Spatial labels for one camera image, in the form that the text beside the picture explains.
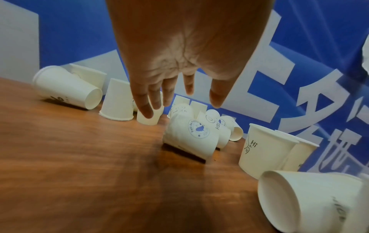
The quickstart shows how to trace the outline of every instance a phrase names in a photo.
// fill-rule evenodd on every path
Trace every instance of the human hand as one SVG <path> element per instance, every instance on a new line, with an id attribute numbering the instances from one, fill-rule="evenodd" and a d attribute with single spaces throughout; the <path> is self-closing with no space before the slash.
<path id="1" fill-rule="evenodd" d="M 106 0 L 133 98 L 146 118 L 169 106 L 177 76 L 188 95 L 202 68 L 220 107 L 255 50 L 273 0 Z"/>

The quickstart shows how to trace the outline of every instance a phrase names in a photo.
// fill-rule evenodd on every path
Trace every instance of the wood grain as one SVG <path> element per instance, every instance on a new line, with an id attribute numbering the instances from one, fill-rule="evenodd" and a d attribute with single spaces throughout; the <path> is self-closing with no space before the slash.
<path id="1" fill-rule="evenodd" d="M 0 232 L 272 233 L 244 140 L 204 164 L 144 126 L 38 97 L 0 78 Z"/>

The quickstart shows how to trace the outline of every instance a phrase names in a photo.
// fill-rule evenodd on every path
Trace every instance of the table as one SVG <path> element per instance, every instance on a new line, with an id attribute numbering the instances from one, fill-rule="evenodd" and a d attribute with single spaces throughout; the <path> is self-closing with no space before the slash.
<path id="1" fill-rule="evenodd" d="M 207 164 L 161 142 L 156 126 L 107 120 L 0 78 L 0 232 L 276 230 L 257 181 L 229 142 Z"/>

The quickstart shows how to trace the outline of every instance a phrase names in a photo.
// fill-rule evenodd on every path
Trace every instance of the finger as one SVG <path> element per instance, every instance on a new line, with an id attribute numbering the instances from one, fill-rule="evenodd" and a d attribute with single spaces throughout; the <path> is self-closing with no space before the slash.
<path id="1" fill-rule="evenodd" d="M 222 106 L 236 80 L 237 78 L 233 78 L 231 80 L 213 79 L 210 89 L 210 103 L 214 107 L 220 108 Z"/>
<path id="2" fill-rule="evenodd" d="M 162 81 L 151 84 L 148 87 L 148 94 L 150 97 L 151 105 L 154 109 L 161 108 L 161 98 L 160 98 L 160 87 L 161 87 Z"/>
<path id="3" fill-rule="evenodd" d="M 163 105 L 165 107 L 169 106 L 172 103 L 177 78 L 178 76 L 175 76 L 174 78 L 164 79 L 163 83 L 161 84 L 161 89 L 163 91 Z"/>
<path id="4" fill-rule="evenodd" d="M 133 99 L 136 102 L 138 110 L 146 118 L 153 117 L 154 112 L 151 109 L 149 99 L 147 97 L 148 86 L 138 84 L 138 83 L 134 82 L 132 78 L 131 78 L 130 85 L 131 85 L 131 91 L 132 91 Z"/>
<path id="5" fill-rule="evenodd" d="M 193 92 L 194 92 L 194 79 L 195 79 L 195 74 L 192 74 L 192 75 L 183 74 L 184 87 L 186 89 L 187 95 L 189 96 L 193 95 Z"/>

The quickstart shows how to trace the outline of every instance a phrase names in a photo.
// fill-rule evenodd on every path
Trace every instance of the circular logo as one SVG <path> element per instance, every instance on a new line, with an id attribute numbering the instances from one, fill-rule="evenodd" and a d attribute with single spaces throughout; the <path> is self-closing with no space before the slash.
<path id="1" fill-rule="evenodd" d="M 215 123 L 215 120 L 211 117 L 209 117 L 208 115 L 205 116 L 205 118 L 210 122 L 210 123 Z"/>
<path id="2" fill-rule="evenodd" d="M 217 122 L 221 125 L 227 126 L 226 122 L 223 119 L 218 119 Z"/>
<path id="3" fill-rule="evenodd" d="M 190 120 L 188 122 L 188 130 L 195 138 L 206 138 L 210 134 L 210 130 L 198 121 Z"/>

